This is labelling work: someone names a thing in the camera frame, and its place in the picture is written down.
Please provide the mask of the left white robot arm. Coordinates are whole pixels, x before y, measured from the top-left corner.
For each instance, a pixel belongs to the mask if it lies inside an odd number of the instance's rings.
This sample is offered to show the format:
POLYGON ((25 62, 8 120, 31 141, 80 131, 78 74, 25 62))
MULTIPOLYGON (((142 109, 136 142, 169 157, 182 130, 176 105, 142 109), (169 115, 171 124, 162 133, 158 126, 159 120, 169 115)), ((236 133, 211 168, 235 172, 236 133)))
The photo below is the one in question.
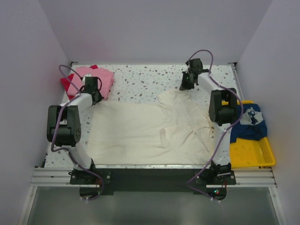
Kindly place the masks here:
POLYGON ((64 151, 70 157, 74 169, 82 170, 81 179, 92 184, 97 179, 97 172, 92 169, 93 160, 80 144, 82 136, 80 115, 86 109, 102 101, 102 84, 98 77, 86 77, 84 85, 71 100, 62 105, 48 108, 46 137, 51 143, 51 151, 64 151))

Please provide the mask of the cream t shirt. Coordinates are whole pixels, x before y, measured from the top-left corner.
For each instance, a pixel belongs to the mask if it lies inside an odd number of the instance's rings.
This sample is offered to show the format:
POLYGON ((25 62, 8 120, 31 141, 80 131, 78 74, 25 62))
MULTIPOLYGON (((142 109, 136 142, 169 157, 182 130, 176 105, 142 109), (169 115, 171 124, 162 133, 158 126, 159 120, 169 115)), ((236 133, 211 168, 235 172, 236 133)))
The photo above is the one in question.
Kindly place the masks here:
POLYGON ((86 152, 97 165, 204 165, 216 141, 207 113, 170 90, 153 104, 98 104, 86 152))

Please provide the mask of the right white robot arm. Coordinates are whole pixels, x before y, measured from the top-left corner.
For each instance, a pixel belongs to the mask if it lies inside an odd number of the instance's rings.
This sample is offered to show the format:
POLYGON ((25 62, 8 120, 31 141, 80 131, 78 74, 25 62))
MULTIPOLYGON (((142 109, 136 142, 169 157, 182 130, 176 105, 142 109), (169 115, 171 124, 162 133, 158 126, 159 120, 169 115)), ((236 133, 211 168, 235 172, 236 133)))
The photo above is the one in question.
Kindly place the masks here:
POLYGON ((182 73, 180 90, 191 90, 200 85, 210 94, 209 119, 216 128, 215 137, 219 137, 208 169, 209 179, 220 184, 229 175, 232 166, 229 156, 230 132, 238 120, 238 103, 236 89, 227 88, 217 83, 211 71, 203 68, 200 59, 189 59, 187 69, 182 73))

